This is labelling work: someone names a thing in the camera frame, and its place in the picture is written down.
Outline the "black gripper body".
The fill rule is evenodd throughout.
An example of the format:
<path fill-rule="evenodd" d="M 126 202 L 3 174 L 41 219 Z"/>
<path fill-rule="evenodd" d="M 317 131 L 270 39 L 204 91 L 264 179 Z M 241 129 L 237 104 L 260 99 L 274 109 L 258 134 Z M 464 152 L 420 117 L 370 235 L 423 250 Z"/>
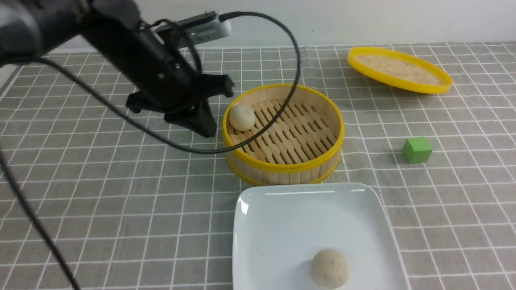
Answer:
<path fill-rule="evenodd" d="M 128 78 L 158 111 L 179 113 L 216 95 L 234 96 L 228 75 L 196 72 L 140 20 L 96 20 L 83 37 Z"/>

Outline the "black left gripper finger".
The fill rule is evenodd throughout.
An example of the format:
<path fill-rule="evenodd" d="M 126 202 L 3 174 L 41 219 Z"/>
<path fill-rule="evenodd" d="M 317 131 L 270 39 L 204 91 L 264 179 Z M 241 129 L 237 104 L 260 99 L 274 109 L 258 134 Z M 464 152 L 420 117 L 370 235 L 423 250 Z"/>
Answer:
<path fill-rule="evenodd" d="M 170 124 L 184 127 L 205 138 L 213 138 L 217 133 L 217 122 L 212 114 L 208 100 L 177 113 L 167 113 L 164 120 Z"/>

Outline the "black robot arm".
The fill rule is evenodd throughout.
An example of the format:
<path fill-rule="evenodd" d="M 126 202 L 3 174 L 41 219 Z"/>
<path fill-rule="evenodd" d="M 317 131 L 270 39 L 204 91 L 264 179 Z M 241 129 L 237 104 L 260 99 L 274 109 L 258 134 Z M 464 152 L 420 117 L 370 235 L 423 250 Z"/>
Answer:
<path fill-rule="evenodd" d="M 164 115 L 166 122 L 214 137 L 217 122 L 208 99 L 233 96 L 228 75 L 204 74 L 179 52 L 194 48 L 186 30 L 167 19 L 142 20 L 132 0 L 2 0 L 1 64 L 42 56 L 81 35 L 130 80 L 137 91 L 125 103 L 131 112 Z"/>

